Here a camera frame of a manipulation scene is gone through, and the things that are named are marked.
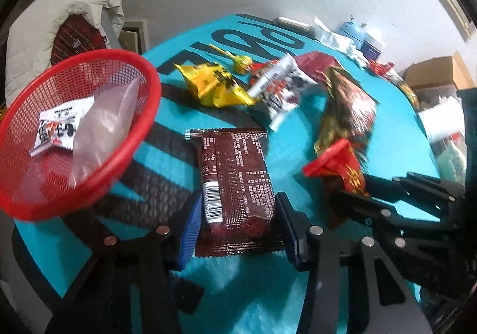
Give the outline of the small red snack packet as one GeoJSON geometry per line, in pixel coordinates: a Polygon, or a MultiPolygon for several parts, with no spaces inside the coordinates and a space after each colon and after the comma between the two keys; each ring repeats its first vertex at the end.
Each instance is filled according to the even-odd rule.
{"type": "Polygon", "coordinates": [[[307,178],[319,178],[323,182],[325,198],[339,189],[369,197],[360,162],[347,139],[336,141],[306,164],[302,172],[307,178]]]}

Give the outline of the gold cereal snack bag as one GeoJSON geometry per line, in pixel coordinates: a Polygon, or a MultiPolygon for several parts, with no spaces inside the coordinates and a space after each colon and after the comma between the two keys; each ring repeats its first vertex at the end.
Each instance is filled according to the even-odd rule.
{"type": "Polygon", "coordinates": [[[341,67],[329,67],[325,76],[328,97],[318,139],[314,143],[315,154],[319,156],[338,140],[347,139],[358,160],[365,161],[378,101],[341,67]]]}

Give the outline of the white black snack packet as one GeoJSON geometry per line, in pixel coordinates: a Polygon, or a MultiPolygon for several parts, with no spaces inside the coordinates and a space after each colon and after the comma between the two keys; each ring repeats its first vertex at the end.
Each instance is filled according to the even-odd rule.
{"type": "Polygon", "coordinates": [[[302,97],[316,87],[318,83],[300,70],[293,56],[286,54],[247,93],[265,105],[268,126],[277,131],[289,113],[300,106],[302,97]]]}

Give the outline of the clear plastic candy bag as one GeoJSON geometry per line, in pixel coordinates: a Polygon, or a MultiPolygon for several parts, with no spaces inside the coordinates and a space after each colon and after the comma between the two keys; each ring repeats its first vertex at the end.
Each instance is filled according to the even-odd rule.
{"type": "Polygon", "coordinates": [[[103,165],[126,139],[132,126],[141,78],[112,86],[95,98],[80,120],[73,147],[69,185],[76,187],[103,165]]]}

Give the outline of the large red snack bag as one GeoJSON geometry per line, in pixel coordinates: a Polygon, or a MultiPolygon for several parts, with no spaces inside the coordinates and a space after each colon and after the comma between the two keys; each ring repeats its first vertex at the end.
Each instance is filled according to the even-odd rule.
{"type": "Polygon", "coordinates": [[[340,62],[334,56],[324,52],[308,52],[295,56],[294,59],[302,72],[324,86],[327,84],[327,70],[332,67],[341,68],[340,62]]]}

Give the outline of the yellow snack packet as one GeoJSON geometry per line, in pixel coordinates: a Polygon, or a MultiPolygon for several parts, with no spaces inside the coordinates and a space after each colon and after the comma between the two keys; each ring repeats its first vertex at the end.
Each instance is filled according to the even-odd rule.
{"type": "Polygon", "coordinates": [[[224,108],[256,104],[254,97],[220,64],[174,66],[182,74],[189,92],[202,106],[224,108]]]}

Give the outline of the yellow lollipop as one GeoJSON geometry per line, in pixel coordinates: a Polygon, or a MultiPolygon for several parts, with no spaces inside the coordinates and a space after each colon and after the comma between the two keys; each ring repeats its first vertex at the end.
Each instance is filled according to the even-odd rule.
{"type": "Polygon", "coordinates": [[[228,59],[232,60],[234,72],[236,72],[237,74],[245,75],[252,70],[254,62],[251,57],[234,55],[231,52],[222,50],[213,44],[209,44],[209,47],[216,52],[222,54],[223,56],[227,57],[228,59]]]}

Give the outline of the white peanut snack packet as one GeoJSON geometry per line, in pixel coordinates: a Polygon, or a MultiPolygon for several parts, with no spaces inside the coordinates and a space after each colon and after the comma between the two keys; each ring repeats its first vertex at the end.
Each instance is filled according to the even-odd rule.
{"type": "Polygon", "coordinates": [[[30,156],[37,156],[52,147],[72,152],[80,121],[94,103],[95,97],[90,96],[64,102],[42,111],[39,115],[39,127],[30,156]]]}

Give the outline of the yellow snack bag at edge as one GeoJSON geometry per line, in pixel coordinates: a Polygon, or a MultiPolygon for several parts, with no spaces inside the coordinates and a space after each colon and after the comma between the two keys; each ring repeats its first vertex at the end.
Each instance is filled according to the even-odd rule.
{"type": "Polygon", "coordinates": [[[405,95],[415,111],[419,110],[419,99],[413,89],[400,76],[396,78],[396,86],[405,95]]]}

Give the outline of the red candy wrapper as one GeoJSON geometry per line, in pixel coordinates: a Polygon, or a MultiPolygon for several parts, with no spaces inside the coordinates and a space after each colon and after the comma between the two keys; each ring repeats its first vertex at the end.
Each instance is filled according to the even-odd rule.
{"type": "Polygon", "coordinates": [[[384,76],[394,68],[394,63],[388,62],[386,64],[380,64],[375,60],[368,60],[368,68],[376,76],[384,76]]]}

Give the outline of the small red cartoon packet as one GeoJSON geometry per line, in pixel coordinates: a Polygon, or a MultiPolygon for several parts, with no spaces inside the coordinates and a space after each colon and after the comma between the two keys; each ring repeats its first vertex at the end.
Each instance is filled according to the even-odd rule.
{"type": "Polygon", "coordinates": [[[278,60],[271,60],[266,63],[254,63],[250,70],[249,85],[253,86],[254,83],[256,83],[256,81],[259,80],[262,75],[268,72],[268,70],[272,69],[277,62],[278,60]]]}

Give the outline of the blue deer humidifier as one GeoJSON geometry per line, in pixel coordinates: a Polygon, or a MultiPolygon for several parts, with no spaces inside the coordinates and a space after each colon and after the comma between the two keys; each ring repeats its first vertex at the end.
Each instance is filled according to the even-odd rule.
{"type": "Polygon", "coordinates": [[[342,23],[338,29],[337,33],[339,35],[346,36],[352,39],[352,42],[360,49],[363,45],[365,36],[366,36],[367,23],[359,23],[353,14],[350,15],[347,22],[342,23]]]}

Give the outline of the white remote control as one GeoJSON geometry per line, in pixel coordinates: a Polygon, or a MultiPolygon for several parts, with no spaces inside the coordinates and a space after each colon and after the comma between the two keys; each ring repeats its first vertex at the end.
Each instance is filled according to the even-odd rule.
{"type": "Polygon", "coordinates": [[[313,37],[315,35],[315,27],[308,23],[303,23],[295,19],[287,17],[277,17],[272,21],[274,26],[284,28],[285,30],[293,31],[298,34],[313,37]]]}

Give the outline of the white quilted jacket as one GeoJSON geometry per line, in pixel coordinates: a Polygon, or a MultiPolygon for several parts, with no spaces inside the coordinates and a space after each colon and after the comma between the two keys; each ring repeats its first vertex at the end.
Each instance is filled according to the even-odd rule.
{"type": "Polygon", "coordinates": [[[119,35],[125,23],[122,0],[35,0],[9,29],[6,56],[7,106],[51,65],[53,41],[72,15],[99,29],[103,10],[111,11],[111,27],[119,35]]]}

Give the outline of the wall intercom panel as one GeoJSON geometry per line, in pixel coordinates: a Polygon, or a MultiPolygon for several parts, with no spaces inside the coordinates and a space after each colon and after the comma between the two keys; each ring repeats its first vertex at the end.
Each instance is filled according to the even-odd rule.
{"type": "Polygon", "coordinates": [[[447,14],[453,21],[453,24],[467,42],[476,33],[476,25],[472,21],[470,14],[459,0],[439,0],[447,14]]]}

